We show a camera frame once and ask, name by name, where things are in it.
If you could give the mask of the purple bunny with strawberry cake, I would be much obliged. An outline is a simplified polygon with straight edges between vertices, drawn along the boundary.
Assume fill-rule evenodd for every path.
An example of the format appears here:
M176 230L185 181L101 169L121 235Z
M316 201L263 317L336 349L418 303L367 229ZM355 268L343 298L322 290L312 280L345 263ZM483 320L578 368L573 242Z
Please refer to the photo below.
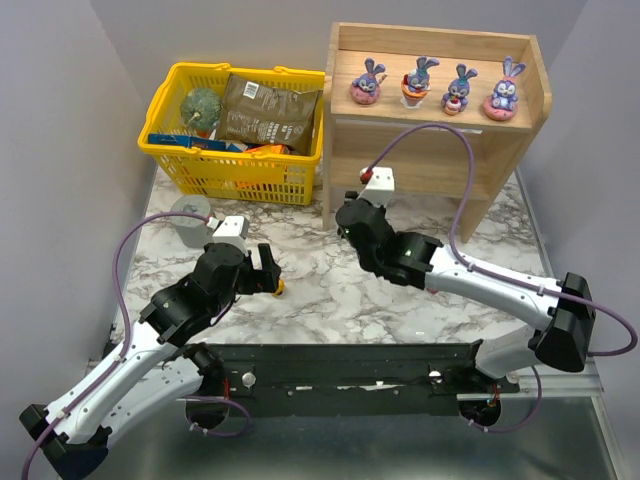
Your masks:
M474 68L468 68L463 63L458 63L456 75L457 77L451 81L441 99L441 107L450 116L457 115L466 109L471 90L470 80L477 77L478 72Z

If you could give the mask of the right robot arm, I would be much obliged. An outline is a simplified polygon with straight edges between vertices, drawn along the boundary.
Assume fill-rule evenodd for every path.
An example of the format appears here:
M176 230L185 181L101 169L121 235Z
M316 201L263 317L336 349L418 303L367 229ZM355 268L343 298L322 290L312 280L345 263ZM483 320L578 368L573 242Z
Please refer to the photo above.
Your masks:
M463 264L433 237L394 231L385 215L353 191L336 213L338 231L363 270L395 285L459 295L523 321L511 333L480 342L473 357L477 371L493 379L538 364L583 371L595 322L584 277L529 277L476 259Z

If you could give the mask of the yellow duck toy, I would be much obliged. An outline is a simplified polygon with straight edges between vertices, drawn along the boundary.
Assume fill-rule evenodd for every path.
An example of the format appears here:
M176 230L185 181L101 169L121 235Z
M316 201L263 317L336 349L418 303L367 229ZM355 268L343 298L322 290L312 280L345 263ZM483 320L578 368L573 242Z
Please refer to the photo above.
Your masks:
M285 282L284 282L282 279L280 279L280 280L278 281L277 288L276 288L276 290L272 293L272 295L273 295L273 296L275 296L275 297L279 297L279 296L281 296L281 295L284 293L284 290L285 290Z

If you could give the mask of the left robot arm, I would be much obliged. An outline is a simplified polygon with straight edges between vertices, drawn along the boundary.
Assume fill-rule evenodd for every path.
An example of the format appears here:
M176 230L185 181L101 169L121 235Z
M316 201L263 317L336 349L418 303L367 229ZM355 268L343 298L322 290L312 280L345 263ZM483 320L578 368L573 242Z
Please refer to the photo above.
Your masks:
M274 293L281 268L267 243L261 266L229 243L209 243L191 273L156 292L123 341L81 382L48 405L32 404L20 420L62 479L84 479L106 458L116 421L134 414L120 401L140 379L209 328L237 296Z

